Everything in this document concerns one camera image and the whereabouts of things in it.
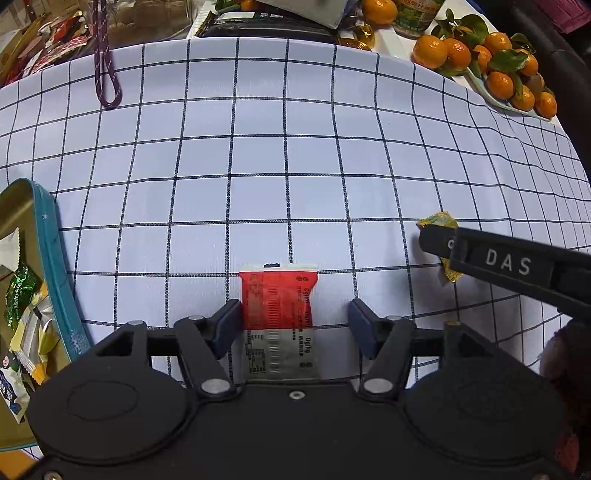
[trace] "white packet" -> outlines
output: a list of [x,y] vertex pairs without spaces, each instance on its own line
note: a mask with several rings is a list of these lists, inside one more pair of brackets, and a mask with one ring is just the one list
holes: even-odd
[[0,240],[0,280],[16,271],[20,257],[18,228]]

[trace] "green leaf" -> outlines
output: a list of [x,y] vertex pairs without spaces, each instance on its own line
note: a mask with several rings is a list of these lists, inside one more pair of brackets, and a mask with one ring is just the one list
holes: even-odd
[[431,30],[433,37],[441,38],[443,36],[443,29],[439,25],[435,25]]
[[464,75],[466,73],[466,70],[459,70],[459,71],[452,70],[452,69],[446,68],[445,65],[443,67],[439,67],[435,71],[438,74],[443,75],[444,77],[459,77],[459,76]]
[[486,22],[482,19],[480,15],[466,15],[465,17],[462,17],[462,19],[460,20],[460,25],[462,27],[470,28],[478,37],[480,45],[484,43],[484,39],[488,35],[488,27],[486,26]]
[[453,36],[463,44],[466,44],[471,50],[473,50],[477,45],[480,45],[480,37],[474,32],[466,32],[455,28],[453,30]]
[[435,22],[437,22],[437,25],[439,25],[439,27],[441,27],[441,30],[443,32],[443,35],[446,38],[452,37],[452,26],[449,24],[449,22],[447,20],[438,20],[437,18],[435,19]]
[[514,73],[521,70],[527,60],[527,53],[515,50],[499,50],[488,64],[491,70]]
[[523,33],[516,33],[513,35],[511,37],[511,44],[515,49],[524,48],[532,54],[535,53],[535,48]]
[[513,87],[515,87],[517,95],[520,97],[523,96],[523,83],[521,82],[521,77],[516,73],[510,73],[509,77],[513,80]]
[[470,65],[468,65],[470,71],[474,74],[475,77],[482,78],[482,72],[480,71],[480,66],[478,65],[477,60],[472,60]]

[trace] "orange fruit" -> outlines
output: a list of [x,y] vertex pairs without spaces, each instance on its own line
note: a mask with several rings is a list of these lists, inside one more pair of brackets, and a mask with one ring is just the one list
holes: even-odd
[[447,60],[445,43],[433,35],[423,35],[414,44],[413,61],[423,67],[438,69]]
[[538,61],[530,52],[528,52],[524,48],[518,48],[515,51],[527,53],[527,60],[525,61],[524,67],[519,71],[520,73],[528,77],[531,77],[532,75],[538,73]]
[[513,96],[513,80],[506,73],[490,72],[486,77],[486,88],[499,100],[508,100]]
[[447,48],[446,66],[458,72],[466,70],[472,61],[472,54],[468,47],[455,38],[446,38],[443,43]]
[[522,95],[516,93],[511,98],[511,105],[513,105],[518,110],[529,112],[535,105],[534,94],[531,93],[531,90],[524,85]]
[[511,45],[511,40],[509,39],[506,33],[501,32],[493,32],[489,33],[485,40],[484,46],[491,52],[491,55],[494,55],[499,50],[506,50],[508,48],[513,48]]
[[543,92],[535,101],[535,111],[544,118],[552,118],[558,111],[556,98],[548,92]]
[[242,0],[240,10],[243,12],[257,12],[261,9],[261,4],[256,0]]
[[523,80],[523,84],[527,85],[527,88],[531,90],[531,93],[534,94],[534,97],[539,98],[542,92],[544,91],[544,77],[537,73],[536,75],[532,75],[531,77],[526,77]]
[[361,10],[366,21],[377,25],[388,25],[398,16],[398,8],[392,0],[363,0]]
[[474,47],[474,51],[478,52],[478,66],[480,67],[481,73],[486,73],[488,70],[488,63],[490,62],[492,55],[488,48],[482,45]]

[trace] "white tablecloth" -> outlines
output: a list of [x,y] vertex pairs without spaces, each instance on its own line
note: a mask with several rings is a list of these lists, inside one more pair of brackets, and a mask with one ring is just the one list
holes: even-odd
[[[555,125],[488,107],[407,61],[256,38],[113,52],[123,102],[101,110],[93,60],[0,90],[0,190],[57,200],[82,317],[97,341],[130,320],[171,326],[241,297],[243,264],[315,263],[324,378],[358,374],[346,306],[419,327],[459,319],[537,367],[567,319],[464,276],[444,280],[416,221],[588,251],[591,190]],[[239,378],[239,349],[224,363]],[[176,360],[155,367],[181,379]],[[409,384],[436,369],[420,358]]]

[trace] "tangerine with leaves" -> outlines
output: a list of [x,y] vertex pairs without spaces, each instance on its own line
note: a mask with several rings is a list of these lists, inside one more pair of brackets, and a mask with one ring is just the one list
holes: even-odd
[[538,68],[539,68],[538,60],[529,51],[527,51],[524,48],[518,48],[515,51],[527,53],[527,60],[525,61],[525,65],[519,71],[519,73],[522,73],[523,75],[526,75],[528,77],[531,77],[531,76],[535,75],[536,73],[538,73]]

